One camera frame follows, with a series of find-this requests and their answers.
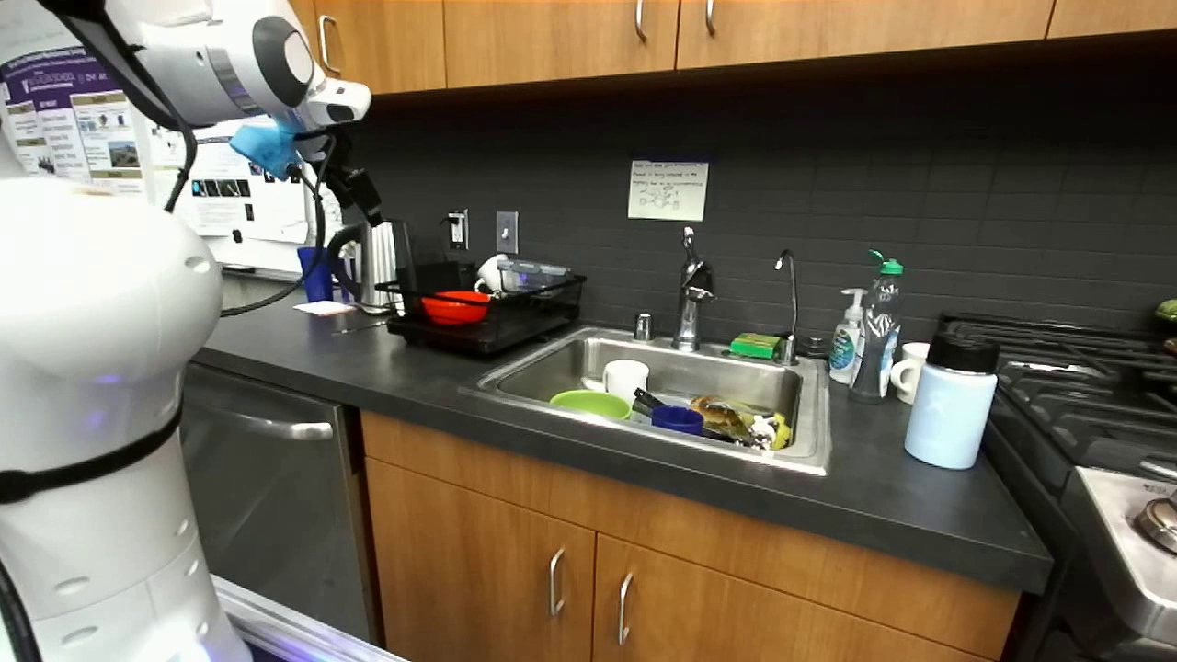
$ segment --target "white robot body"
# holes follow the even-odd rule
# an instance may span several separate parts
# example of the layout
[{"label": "white robot body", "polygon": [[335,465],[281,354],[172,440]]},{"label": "white robot body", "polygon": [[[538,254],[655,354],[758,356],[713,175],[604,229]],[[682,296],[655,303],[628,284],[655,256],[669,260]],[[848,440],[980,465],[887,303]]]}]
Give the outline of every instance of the white robot body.
[{"label": "white robot body", "polygon": [[[0,200],[0,470],[170,432],[219,322],[208,245],[149,200],[69,180],[0,180]],[[204,568],[178,432],[110,473],[0,505],[0,562],[52,662],[249,660]]]},{"label": "white robot body", "polygon": [[110,20],[135,48],[142,66],[194,128],[225,117],[269,115],[317,134],[356,120],[372,93],[329,77],[287,0],[110,0]]}]

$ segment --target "stainless steel dishwasher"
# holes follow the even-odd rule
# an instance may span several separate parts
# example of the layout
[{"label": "stainless steel dishwasher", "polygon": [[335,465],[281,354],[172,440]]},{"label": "stainless steel dishwasher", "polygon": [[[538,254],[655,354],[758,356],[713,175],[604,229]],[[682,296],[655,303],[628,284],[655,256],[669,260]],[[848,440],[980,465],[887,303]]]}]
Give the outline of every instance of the stainless steel dishwasher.
[{"label": "stainless steel dishwasher", "polygon": [[181,446],[211,570],[381,644],[356,419],[191,365]]}]

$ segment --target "black backsplash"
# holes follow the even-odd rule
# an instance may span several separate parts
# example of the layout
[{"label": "black backsplash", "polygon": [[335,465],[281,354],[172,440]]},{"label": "black backsplash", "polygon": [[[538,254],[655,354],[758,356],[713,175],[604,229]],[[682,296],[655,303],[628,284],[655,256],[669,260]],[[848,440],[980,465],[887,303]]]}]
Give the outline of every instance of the black backsplash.
[{"label": "black backsplash", "polygon": [[626,221],[628,159],[708,159],[703,334],[789,327],[780,245],[800,254],[801,334],[829,334],[869,251],[909,265],[904,327],[942,308],[1146,331],[1177,296],[1177,58],[848,58],[746,80],[466,93],[389,104],[356,163],[411,254],[444,256],[444,215],[522,215],[522,256],[589,275],[584,319],[674,331],[682,224]]}]

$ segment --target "sink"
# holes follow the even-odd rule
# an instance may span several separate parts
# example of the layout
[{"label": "sink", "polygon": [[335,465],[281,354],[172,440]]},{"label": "sink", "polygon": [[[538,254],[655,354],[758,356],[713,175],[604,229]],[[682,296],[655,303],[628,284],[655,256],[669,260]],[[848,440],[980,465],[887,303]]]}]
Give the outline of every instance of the sink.
[{"label": "sink", "polygon": [[[744,448],[703,435],[661,432],[652,425],[645,417],[607,422],[549,403],[549,397],[560,391],[582,391],[584,381],[599,381],[604,365],[622,356],[645,359],[652,367],[648,391],[661,400],[719,397],[785,413],[794,425],[794,440],[789,448]],[[829,473],[832,461],[832,403],[821,359],[758,365],[721,356],[721,348],[682,354],[669,342],[639,342],[628,331],[578,327],[491,370],[479,381],[479,395],[511,408],[582,419],[584,425],[615,425],[645,440],[701,448],[746,465],[768,465],[800,473]]]}]

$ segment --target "bottle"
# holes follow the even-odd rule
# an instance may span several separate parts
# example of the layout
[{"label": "bottle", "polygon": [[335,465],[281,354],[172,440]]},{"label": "bottle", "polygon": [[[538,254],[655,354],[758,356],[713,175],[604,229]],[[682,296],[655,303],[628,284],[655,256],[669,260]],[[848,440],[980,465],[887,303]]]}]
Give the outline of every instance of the bottle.
[{"label": "bottle", "polygon": [[858,380],[858,365],[862,365],[862,348],[865,348],[865,327],[862,327],[862,297],[869,289],[862,287],[848,287],[844,289],[850,303],[850,308],[844,313],[840,327],[837,327],[837,342],[832,342],[832,380],[853,386]]},{"label": "bottle", "polygon": [[862,348],[862,367],[853,374],[853,395],[885,400],[891,386],[891,365],[894,365],[894,347],[900,334],[900,322],[894,315],[899,308],[899,280],[904,275],[904,265],[894,256],[878,256],[878,275],[874,284],[874,303],[869,303],[869,319],[865,319],[865,348]]}]

